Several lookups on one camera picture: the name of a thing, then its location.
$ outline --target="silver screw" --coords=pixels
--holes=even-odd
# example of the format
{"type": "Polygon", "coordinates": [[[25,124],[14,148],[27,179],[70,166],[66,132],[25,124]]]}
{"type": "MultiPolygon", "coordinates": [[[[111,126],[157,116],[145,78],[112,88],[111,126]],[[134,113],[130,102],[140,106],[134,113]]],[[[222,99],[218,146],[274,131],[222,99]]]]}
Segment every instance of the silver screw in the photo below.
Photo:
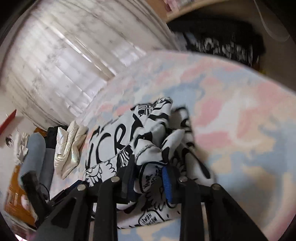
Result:
{"type": "Polygon", "coordinates": [[[179,181],[182,182],[182,183],[187,182],[187,180],[188,180],[188,178],[185,177],[185,176],[179,177],[179,181]]]}
{"type": "Polygon", "coordinates": [[[113,176],[111,177],[111,182],[116,183],[120,180],[120,178],[118,176],[113,176]]]}
{"type": "Polygon", "coordinates": [[[219,184],[214,184],[214,185],[212,186],[212,188],[213,188],[214,190],[220,190],[220,189],[221,189],[221,186],[220,186],[219,184]]]}
{"type": "Polygon", "coordinates": [[[86,188],[86,186],[84,184],[79,184],[77,186],[78,191],[83,191],[86,188]]]}

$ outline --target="silver glitter trim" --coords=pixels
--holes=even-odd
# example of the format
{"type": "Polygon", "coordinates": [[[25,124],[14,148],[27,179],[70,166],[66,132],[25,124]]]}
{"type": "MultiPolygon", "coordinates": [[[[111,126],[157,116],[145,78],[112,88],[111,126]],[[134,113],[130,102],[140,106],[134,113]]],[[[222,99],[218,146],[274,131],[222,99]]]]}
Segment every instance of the silver glitter trim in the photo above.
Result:
{"type": "Polygon", "coordinates": [[[155,146],[154,144],[148,144],[148,145],[146,145],[146,146],[144,146],[144,147],[142,147],[140,150],[139,150],[139,152],[137,153],[137,155],[135,156],[135,162],[137,162],[137,160],[138,160],[138,157],[146,150],[146,149],[148,149],[148,148],[150,148],[150,147],[152,147],[152,146],[155,146]]]}

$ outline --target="curtain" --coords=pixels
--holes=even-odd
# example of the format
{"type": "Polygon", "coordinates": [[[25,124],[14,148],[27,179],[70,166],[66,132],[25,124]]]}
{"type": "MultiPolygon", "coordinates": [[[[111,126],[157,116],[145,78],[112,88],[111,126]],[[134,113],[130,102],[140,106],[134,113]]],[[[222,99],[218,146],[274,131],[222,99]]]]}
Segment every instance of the curtain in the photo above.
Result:
{"type": "Polygon", "coordinates": [[[144,0],[42,0],[2,66],[0,88],[35,125],[69,124],[149,50],[177,49],[144,0]]]}

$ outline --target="gray fabric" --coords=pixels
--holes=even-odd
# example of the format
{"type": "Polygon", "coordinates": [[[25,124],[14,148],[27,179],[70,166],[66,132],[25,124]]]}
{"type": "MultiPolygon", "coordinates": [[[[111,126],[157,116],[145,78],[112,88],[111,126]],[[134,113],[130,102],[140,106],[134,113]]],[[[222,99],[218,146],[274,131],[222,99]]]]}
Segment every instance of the gray fabric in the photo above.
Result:
{"type": "MultiPolygon", "coordinates": [[[[48,190],[50,190],[52,176],[54,174],[54,153],[55,149],[46,148],[39,179],[39,182],[45,185],[48,190]]],[[[41,187],[41,190],[43,193],[47,194],[44,187],[41,187]]]]}
{"type": "Polygon", "coordinates": [[[26,155],[18,174],[18,183],[20,187],[23,186],[20,178],[28,171],[36,171],[36,176],[38,180],[40,179],[45,154],[45,140],[43,136],[40,133],[31,134],[28,140],[27,148],[29,149],[28,154],[26,155]]]}

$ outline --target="pastel tie-dye bedsheet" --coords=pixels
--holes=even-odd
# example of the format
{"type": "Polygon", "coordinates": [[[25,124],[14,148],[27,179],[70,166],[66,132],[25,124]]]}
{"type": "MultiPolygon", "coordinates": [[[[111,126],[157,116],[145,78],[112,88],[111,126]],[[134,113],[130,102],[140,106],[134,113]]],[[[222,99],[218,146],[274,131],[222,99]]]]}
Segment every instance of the pastel tie-dye bedsheet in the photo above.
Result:
{"type": "MultiPolygon", "coordinates": [[[[138,103],[169,96],[190,112],[198,153],[271,241],[296,213],[296,96],[235,62],[203,54],[153,52],[101,90],[77,122],[90,128],[79,165],[51,196],[82,179],[88,140],[99,124],[138,103]]],[[[178,240],[180,220],[119,230],[119,241],[178,240]]]]}

